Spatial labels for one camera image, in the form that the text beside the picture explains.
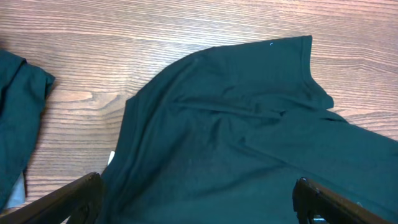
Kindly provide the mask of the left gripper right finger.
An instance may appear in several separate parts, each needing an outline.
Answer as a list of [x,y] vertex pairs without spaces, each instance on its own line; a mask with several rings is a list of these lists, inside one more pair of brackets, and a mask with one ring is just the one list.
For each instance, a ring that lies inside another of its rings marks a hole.
[[390,224],[389,221],[306,177],[296,181],[292,200],[299,224]]

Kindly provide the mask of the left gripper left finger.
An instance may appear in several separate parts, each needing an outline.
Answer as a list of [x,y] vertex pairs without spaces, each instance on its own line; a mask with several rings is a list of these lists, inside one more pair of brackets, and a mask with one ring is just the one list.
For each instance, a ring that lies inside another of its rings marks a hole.
[[94,223],[103,203],[104,183],[91,172],[1,217],[1,224]]

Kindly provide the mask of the black t-shirt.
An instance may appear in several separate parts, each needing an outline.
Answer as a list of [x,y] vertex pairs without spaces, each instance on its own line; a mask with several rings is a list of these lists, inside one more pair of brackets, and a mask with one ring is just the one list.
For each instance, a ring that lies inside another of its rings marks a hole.
[[297,223],[301,177],[396,222],[397,142],[332,112],[311,47],[213,47],[162,70],[126,102],[98,223]]

